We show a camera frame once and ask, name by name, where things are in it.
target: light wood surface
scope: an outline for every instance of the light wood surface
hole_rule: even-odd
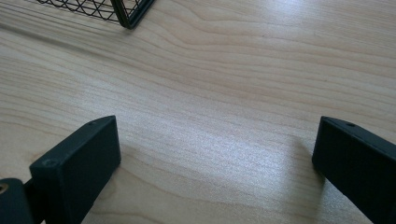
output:
[[[1,178],[117,116],[84,223],[370,223],[311,156],[322,115],[396,143],[395,1],[157,0],[129,31],[1,0],[0,28]]]

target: screw hole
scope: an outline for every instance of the screw hole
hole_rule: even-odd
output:
[[[56,166],[57,164],[58,164],[58,161],[52,160],[52,159],[43,161],[43,165],[45,165],[47,167],[53,167],[53,166]]]
[[[6,192],[8,189],[8,184],[0,184],[0,194]]]

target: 3d printed part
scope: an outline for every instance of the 3d printed part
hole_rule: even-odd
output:
[[[119,164],[116,117],[91,121],[30,166],[24,190],[0,180],[0,223],[80,223]]]
[[[322,117],[312,162],[374,223],[396,223],[396,146],[363,128]]]

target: wire mesh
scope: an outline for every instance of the wire mesh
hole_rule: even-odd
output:
[[[134,28],[153,0],[36,0],[45,5],[67,9],[105,21],[118,21]]]

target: wooden table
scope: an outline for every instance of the wooden table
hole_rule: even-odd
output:
[[[129,31],[1,0],[0,28],[1,178],[117,116],[84,223],[370,223],[311,156],[322,115],[396,142],[394,1],[157,0]]]

